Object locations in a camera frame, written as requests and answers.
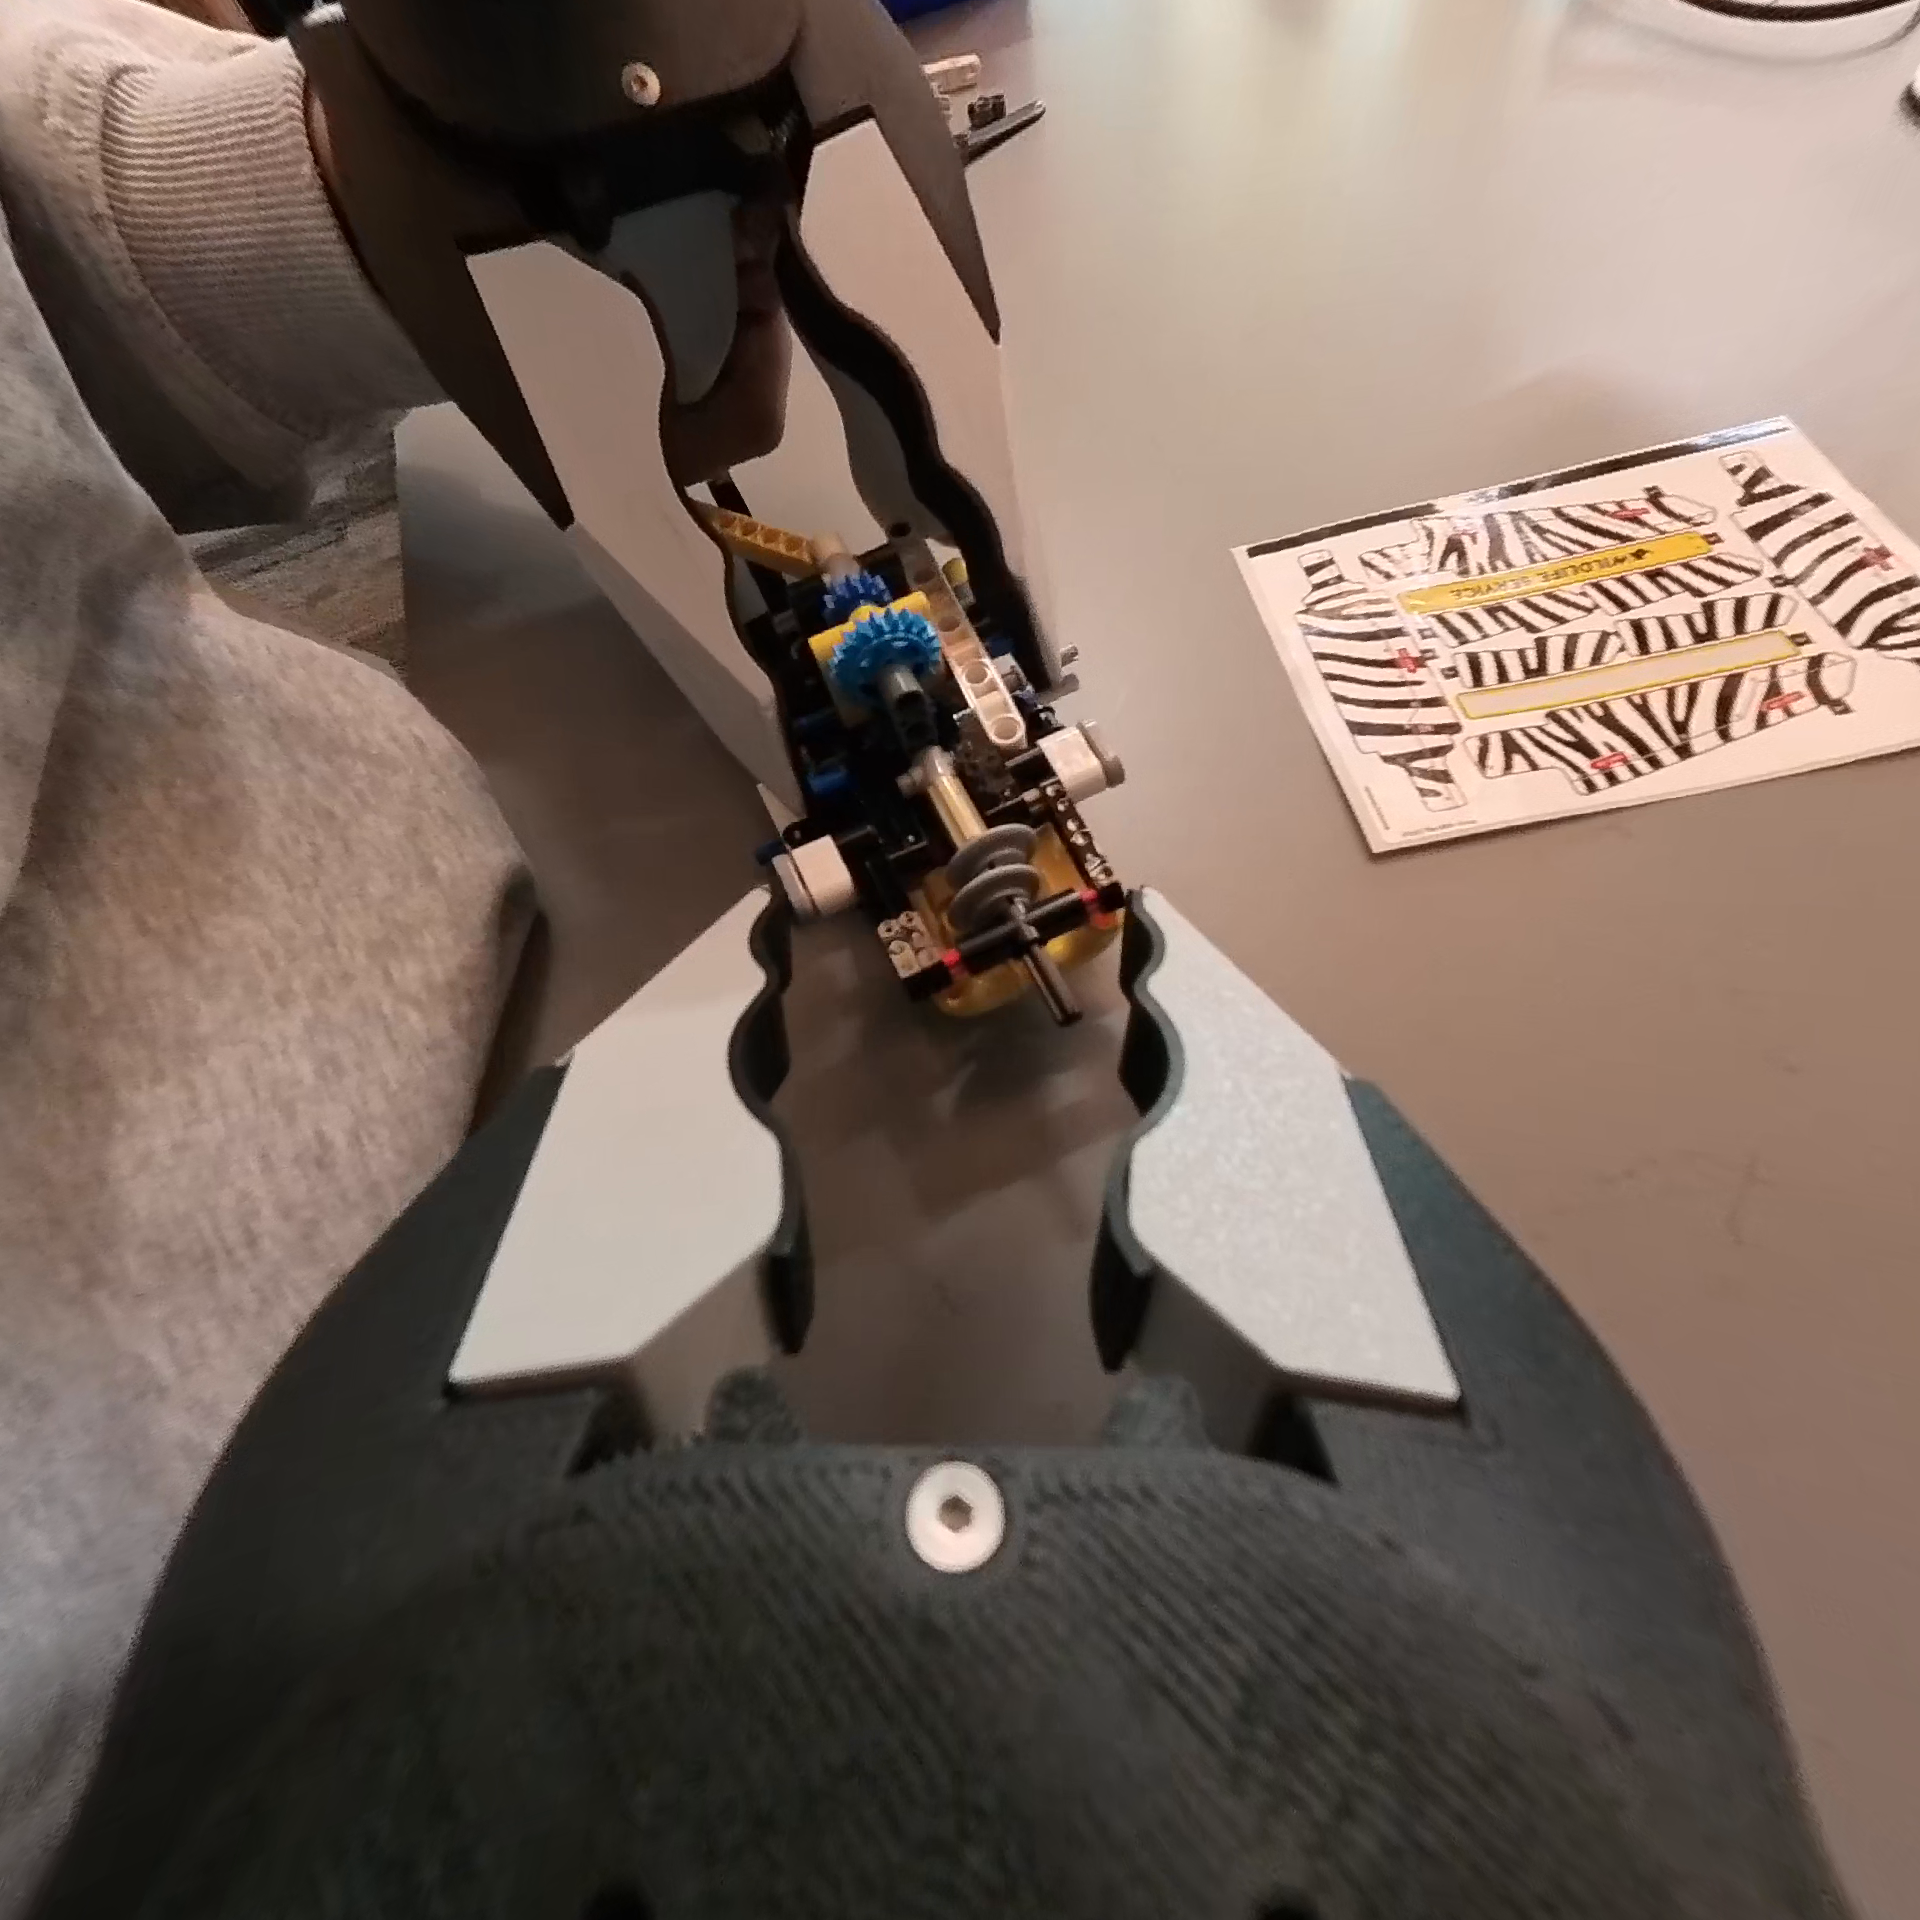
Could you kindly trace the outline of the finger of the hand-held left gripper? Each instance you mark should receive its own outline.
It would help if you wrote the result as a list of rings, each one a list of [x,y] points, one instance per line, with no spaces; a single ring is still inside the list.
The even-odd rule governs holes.
[[[952,545],[1029,676],[1061,676],[1040,545],[1027,529],[1001,344],[949,251],[979,232],[952,143],[935,132],[926,208],[887,126],[864,111],[812,143],[781,291],[843,425],[877,528]]]
[[[616,251],[553,239],[467,261],[545,461],[567,540],[726,751],[785,800],[775,688],[734,620],[734,561],[672,477],[662,408],[704,395],[736,326],[729,239]]]

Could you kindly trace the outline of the zebra striped sticker sheet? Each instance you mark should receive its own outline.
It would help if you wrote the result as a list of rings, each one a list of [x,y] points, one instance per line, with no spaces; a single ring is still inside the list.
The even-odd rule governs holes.
[[[1916,540],[1787,417],[1232,556],[1379,856],[1917,745]]]

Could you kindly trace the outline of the person's left hand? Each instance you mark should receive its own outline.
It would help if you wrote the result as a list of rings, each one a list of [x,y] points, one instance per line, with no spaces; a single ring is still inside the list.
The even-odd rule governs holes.
[[[780,446],[792,332],[777,256],[792,190],[773,163],[757,160],[729,190],[612,214],[599,176],[539,169],[433,131],[390,103],[361,113],[344,107],[337,89],[318,79],[303,86],[309,142],[356,247],[361,206],[349,177],[364,177],[372,201],[398,193],[375,173],[433,173],[452,188],[468,223],[550,236],[648,304],[665,335],[661,446],[677,483],[711,483]]]

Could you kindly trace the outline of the person's grey sweater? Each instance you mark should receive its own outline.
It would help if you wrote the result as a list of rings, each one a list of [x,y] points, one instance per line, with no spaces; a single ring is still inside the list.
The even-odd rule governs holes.
[[[240,614],[4,262],[4,1915],[244,1406],[462,1140],[531,907],[467,751]]]

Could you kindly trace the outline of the lego vehicle model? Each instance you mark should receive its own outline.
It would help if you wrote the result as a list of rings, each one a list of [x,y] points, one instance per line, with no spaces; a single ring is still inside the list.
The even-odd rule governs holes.
[[[947,1017],[1029,996],[1077,1024],[1072,971],[1127,903],[1085,817],[1125,779],[1115,750],[1061,717],[960,557],[908,529],[857,553],[732,486],[693,510],[758,591],[745,637],[800,790],[769,801],[758,863],[788,919],[864,919],[903,995]]]

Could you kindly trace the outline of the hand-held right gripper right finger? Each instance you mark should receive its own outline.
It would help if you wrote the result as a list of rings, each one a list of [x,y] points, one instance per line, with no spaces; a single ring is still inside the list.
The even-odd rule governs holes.
[[[1134,1121],[1096,1219],[1096,1357],[1252,1454],[1281,1401],[1460,1412],[1353,1084],[1151,886],[1120,937]]]

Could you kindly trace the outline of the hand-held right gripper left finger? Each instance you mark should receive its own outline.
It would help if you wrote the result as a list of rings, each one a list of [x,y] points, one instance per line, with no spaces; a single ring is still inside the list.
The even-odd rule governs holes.
[[[777,1113],[791,917],[748,891],[560,1065],[447,1387],[595,1387],[646,1447],[800,1352],[812,1251]]]

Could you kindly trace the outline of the person's left forearm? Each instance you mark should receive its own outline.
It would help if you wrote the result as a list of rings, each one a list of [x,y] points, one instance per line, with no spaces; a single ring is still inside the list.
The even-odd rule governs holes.
[[[286,38],[4,4],[4,223],[119,463],[185,535],[294,521],[443,398],[352,251]]]

